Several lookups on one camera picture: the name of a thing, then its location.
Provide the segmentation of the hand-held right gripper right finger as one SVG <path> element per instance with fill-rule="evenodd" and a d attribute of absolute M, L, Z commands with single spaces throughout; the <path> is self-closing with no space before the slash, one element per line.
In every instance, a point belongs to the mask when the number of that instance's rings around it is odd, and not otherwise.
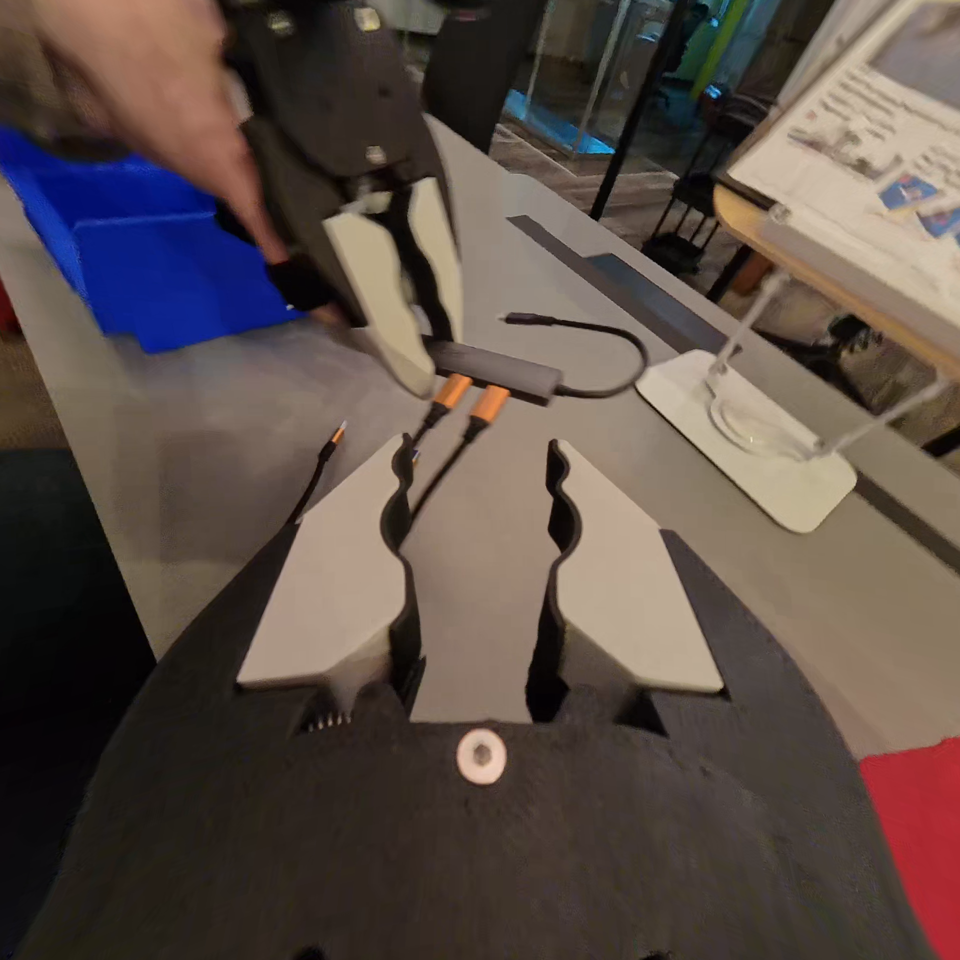
<path fill-rule="evenodd" d="M 665 530 L 569 441 L 548 444 L 549 568 L 526 685 L 536 723 L 587 687 L 620 722 L 650 712 L 651 691 L 714 696 L 721 671 Z"/>

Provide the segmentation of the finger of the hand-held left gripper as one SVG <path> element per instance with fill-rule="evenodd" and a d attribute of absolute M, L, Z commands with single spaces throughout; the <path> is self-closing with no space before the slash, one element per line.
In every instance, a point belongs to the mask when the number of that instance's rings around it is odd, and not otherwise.
<path fill-rule="evenodd" d="M 461 258 L 444 194 L 434 176 L 420 179 L 411 188 L 409 229 L 418 305 L 436 339 L 461 344 L 465 317 Z"/>
<path fill-rule="evenodd" d="M 424 399 L 435 378 L 417 305 L 433 274 L 409 220 L 410 194 L 366 194 L 323 220 L 320 237 L 363 340 L 393 380 Z"/>

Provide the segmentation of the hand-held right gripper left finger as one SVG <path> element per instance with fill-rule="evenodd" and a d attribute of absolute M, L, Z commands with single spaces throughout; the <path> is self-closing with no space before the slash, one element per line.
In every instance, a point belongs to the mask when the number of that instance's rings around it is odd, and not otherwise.
<path fill-rule="evenodd" d="M 385 442 L 295 525 L 292 545 L 236 675 L 246 691 L 311 689 L 346 717 L 361 690 L 392 687 L 412 711 L 426 670 L 414 576 L 414 449 Z"/>

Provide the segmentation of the blue plastic bin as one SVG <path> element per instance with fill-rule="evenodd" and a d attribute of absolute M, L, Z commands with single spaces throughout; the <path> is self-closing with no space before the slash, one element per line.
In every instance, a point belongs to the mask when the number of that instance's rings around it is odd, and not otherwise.
<path fill-rule="evenodd" d="M 147 354 L 301 318 L 259 250 L 222 230 L 214 198 L 137 156 L 74 162 L 3 127 L 2 174 L 107 336 Z"/>

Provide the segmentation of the red plastic bin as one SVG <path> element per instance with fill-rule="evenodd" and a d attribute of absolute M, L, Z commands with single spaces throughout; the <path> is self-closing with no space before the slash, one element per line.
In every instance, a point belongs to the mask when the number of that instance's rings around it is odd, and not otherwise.
<path fill-rule="evenodd" d="M 907 900 L 934 952 L 959 957 L 959 738 L 859 764 Z"/>

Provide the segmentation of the person's left hand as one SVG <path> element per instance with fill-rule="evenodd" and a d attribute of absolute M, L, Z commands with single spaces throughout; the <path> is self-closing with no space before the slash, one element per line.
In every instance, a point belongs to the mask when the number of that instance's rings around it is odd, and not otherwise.
<path fill-rule="evenodd" d="M 1 120 L 54 157 L 136 153 L 220 200 L 294 305 L 344 323 L 295 263 L 263 198 L 223 62 L 216 2 L 3 1 Z"/>

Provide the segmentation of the tall black mesh chair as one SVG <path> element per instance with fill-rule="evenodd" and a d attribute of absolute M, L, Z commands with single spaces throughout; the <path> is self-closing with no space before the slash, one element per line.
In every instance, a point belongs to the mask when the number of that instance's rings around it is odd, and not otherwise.
<path fill-rule="evenodd" d="M 486 155 L 547 5 L 546 1 L 438 2 L 445 16 L 421 84 L 426 114 Z"/>

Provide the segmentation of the instruction sheet on stand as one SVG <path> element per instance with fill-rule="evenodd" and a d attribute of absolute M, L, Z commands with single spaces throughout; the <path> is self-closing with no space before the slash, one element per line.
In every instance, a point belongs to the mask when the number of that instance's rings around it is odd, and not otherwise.
<path fill-rule="evenodd" d="M 761 291 L 738 329 L 717 354 L 694 350 L 685 356 L 651 366 L 635 384 L 635 390 L 708 460 L 784 529 L 805 534 L 815 530 L 856 485 L 856 474 L 841 452 L 879 426 L 938 397 L 958 381 L 958 341 L 944 348 L 907 322 L 891 317 L 869 301 L 834 282 L 829 276 L 765 241 L 762 228 L 772 202 L 733 185 L 729 168 L 771 127 L 811 84 L 847 54 L 878 17 L 893 5 L 874 12 L 858 34 L 822 70 L 811 77 L 786 105 L 777 107 L 733 154 L 719 178 L 714 207 L 725 230 L 774 264 Z M 874 330 L 921 355 L 933 368 L 930 385 L 898 402 L 867 425 L 839 437 L 817 438 L 791 414 L 787 414 L 762 390 L 735 371 L 732 362 L 737 347 L 768 306 L 785 287 L 796 280 L 836 306 L 845 307 Z"/>

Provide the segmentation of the black tripod pole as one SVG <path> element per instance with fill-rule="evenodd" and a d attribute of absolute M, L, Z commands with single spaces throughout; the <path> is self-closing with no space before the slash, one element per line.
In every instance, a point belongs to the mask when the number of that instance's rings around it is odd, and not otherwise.
<path fill-rule="evenodd" d="M 650 65 L 616 142 L 614 154 L 607 163 L 606 172 L 594 196 L 589 210 L 589 217 L 593 221 L 600 221 L 604 215 L 608 201 L 614 192 L 618 176 L 629 155 L 642 115 L 658 88 L 673 50 L 682 39 L 683 25 L 691 5 L 691 1 L 675 1 L 673 3 L 666 26 L 654 48 Z"/>

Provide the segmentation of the printed instruction sheet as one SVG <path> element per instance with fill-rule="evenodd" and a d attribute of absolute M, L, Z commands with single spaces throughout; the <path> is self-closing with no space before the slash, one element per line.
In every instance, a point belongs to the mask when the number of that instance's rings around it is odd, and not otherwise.
<path fill-rule="evenodd" d="M 950 349 L 959 322 L 959 6 L 897 2 L 728 168 L 765 241 Z"/>

